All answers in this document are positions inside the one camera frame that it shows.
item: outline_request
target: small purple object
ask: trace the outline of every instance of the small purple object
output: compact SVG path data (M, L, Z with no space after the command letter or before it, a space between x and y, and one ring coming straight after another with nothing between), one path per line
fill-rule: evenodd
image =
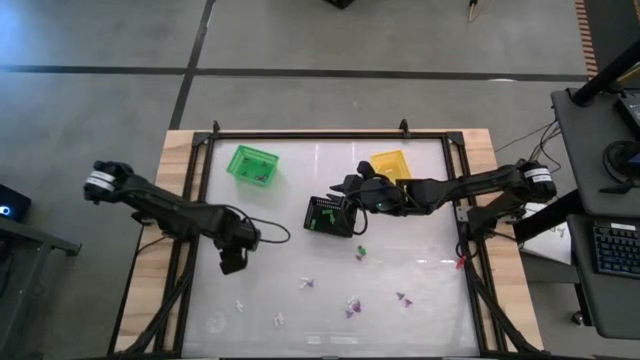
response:
M353 304L351 304L351 309L357 313L362 311L362 304L360 304L360 300L357 300Z

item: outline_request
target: green basket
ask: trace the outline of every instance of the green basket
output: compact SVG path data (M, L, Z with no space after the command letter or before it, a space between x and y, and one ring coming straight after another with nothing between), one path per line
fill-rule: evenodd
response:
M278 159L276 155L239 145L227 172L238 180L267 186L276 174Z

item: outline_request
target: black keyboard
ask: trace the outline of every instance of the black keyboard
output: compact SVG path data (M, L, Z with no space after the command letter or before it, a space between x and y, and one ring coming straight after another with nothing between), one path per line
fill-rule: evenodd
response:
M593 224L595 271L640 278L640 231L634 225Z

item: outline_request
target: concrete floor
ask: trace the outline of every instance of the concrete floor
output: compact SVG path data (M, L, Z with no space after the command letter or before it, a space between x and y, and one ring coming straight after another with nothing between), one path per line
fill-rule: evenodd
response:
M201 67L584 74L571 0L218 0ZM186 67L205 0L0 0L0 65ZM46 359L99 356L112 334L139 226L124 205L95 207L82 184L98 159L153 179L181 76L0 74L0 183L33 199L28 223L83 243L53 256L24 348ZM181 128L483 127L495 148L553 120L549 93L578 83L197 76ZM498 152L528 156L537 137ZM561 193L575 187L560 138ZM624 356L640 343L565 321L575 296L531 287L545 347Z

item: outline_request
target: black basket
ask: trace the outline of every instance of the black basket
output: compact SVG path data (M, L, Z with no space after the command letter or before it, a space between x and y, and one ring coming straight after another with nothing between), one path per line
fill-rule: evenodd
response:
M342 216L338 202L312 196L309 199L304 228L335 236L352 237L358 210L348 206L345 211L348 223L345 223L345 216Z

